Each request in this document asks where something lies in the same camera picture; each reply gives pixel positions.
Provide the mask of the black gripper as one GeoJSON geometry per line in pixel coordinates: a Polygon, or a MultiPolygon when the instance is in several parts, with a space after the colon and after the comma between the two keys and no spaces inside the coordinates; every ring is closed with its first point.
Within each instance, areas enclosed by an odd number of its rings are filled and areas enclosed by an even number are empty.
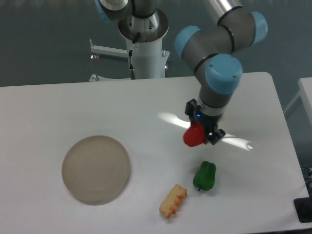
{"type": "Polygon", "coordinates": [[[204,113],[204,109],[198,105],[196,99],[193,98],[186,103],[185,115],[189,117],[190,122],[201,124],[206,136],[205,144],[215,145],[225,136],[225,131],[218,128],[218,122],[223,114],[212,116],[204,113]]]}

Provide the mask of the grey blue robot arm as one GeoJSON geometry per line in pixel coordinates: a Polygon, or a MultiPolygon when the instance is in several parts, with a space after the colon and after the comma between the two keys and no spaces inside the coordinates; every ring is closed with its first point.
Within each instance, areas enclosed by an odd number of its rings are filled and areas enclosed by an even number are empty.
{"type": "MultiPolygon", "coordinates": [[[[218,122],[243,73],[233,53],[262,41],[268,32],[264,16],[248,12],[238,0],[207,0],[205,5],[216,28],[204,32],[188,26],[174,41],[176,52],[201,86],[199,97],[188,101],[185,108],[191,125],[183,141],[190,147],[216,144],[225,136],[218,122]]],[[[162,77],[166,63],[162,39],[169,22],[156,2],[97,0],[95,6],[103,21],[118,21],[119,32],[126,40],[130,78],[162,77]]]]}

